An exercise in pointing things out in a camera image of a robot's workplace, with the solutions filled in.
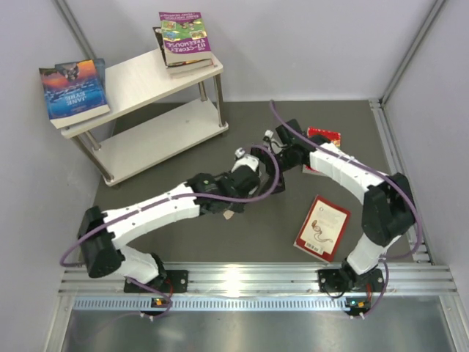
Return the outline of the light teal paperback book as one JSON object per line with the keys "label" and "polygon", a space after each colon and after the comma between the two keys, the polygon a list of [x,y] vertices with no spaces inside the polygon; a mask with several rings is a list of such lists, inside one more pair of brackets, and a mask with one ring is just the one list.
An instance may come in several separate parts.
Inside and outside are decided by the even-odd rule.
{"label": "light teal paperback book", "polygon": [[223,216],[226,220],[230,220],[233,217],[234,214],[235,213],[233,211],[226,210],[226,211],[224,211]]}

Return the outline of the red Edward Tulane book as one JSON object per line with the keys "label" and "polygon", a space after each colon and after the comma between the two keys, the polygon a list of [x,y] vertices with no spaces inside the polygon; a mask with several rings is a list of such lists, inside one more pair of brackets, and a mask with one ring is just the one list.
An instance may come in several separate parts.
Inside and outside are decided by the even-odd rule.
{"label": "red Edward Tulane book", "polygon": [[317,259],[332,263],[351,212],[316,196],[293,246]]}

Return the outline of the purple storey treehouse book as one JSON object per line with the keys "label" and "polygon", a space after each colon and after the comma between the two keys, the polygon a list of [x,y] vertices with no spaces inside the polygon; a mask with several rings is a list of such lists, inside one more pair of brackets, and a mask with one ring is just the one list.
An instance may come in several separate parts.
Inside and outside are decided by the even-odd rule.
{"label": "purple storey treehouse book", "polygon": [[169,65],[212,59],[200,12],[159,12],[163,51]]}

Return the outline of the black treehouse book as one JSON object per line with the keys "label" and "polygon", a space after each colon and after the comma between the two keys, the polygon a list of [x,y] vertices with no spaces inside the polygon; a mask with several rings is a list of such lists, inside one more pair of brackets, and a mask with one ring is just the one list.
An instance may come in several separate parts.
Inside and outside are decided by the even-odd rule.
{"label": "black treehouse book", "polygon": [[166,52],[165,52],[165,48],[164,48],[163,34],[162,34],[162,31],[161,31],[161,28],[160,27],[153,27],[152,31],[153,31],[153,34],[154,34],[155,39],[157,41],[161,56],[163,58],[164,65],[166,66],[167,69],[169,69],[169,64],[168,64],[167,59],[166,59]]}

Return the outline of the blue Jane Eyre book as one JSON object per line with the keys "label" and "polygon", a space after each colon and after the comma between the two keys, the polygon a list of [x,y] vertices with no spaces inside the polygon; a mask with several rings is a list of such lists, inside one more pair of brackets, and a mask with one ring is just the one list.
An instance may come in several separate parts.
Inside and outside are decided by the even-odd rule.
{"label": "blue Jane Eyre book", "polygon": [[41,67],[39,74],[48,119],[55,128],[68,128],[110,112],[104,59]]}

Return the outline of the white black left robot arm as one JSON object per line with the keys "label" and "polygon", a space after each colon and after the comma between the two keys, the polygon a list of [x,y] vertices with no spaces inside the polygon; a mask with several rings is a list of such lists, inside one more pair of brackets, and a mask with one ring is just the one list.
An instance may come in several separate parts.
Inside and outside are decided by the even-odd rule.
{"label": "white black left robot arm", "polygon": [[236,166],[213,176],[199,173],[176,188],[127,208],[102,211],[89,208],[78,231],[80,249],[90,278],[119,274],[135,279],[150,291],[160,290],[167,279],[166,269],[156,254],[129,247],[138,237],[168,224],[226,210],[242,212],[243,204],[227,199],[252,196],[260,184],[256,166]]}

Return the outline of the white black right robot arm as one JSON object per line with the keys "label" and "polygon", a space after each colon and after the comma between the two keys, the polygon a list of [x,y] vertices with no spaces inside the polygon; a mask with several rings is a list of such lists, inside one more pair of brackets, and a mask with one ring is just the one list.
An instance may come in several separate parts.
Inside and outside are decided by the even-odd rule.
{"label": "white black right robot arm", "polygon": [[418,221],[408,179],[387,175],[342,152],[327,136],[307,136],[290,120],[263,136],[267,151],[256,153],[272,185],[275,176],[297,166],[324,174],[362,204],[363,234],[338,271],[344,291],[360,290],[388,249]]}

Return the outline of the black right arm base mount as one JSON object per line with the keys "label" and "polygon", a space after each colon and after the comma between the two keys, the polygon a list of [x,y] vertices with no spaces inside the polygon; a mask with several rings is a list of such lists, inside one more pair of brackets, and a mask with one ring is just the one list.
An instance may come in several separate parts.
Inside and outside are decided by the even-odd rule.
{"label": "black right arm base mount", "polygon": [[339,298],[345,293],[379,293],[385,283],[385,278],[379,268],[361,276],[338,268],[321,269],[317,274],[320,292],[333,298]]}

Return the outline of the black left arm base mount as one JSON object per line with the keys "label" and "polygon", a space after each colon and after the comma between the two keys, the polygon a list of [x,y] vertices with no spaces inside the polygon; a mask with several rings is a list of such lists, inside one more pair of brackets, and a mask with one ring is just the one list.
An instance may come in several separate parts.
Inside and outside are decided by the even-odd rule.
{"label": "black left arm base mount", "polygon": [[[146,286],[156,289],[162,293],[186,293],[188,290],[187,270],[167,270],[166,277],[157,277],[146,283]],[[149,291],[128,280],[124,285],[125,293],[148,293]]]}

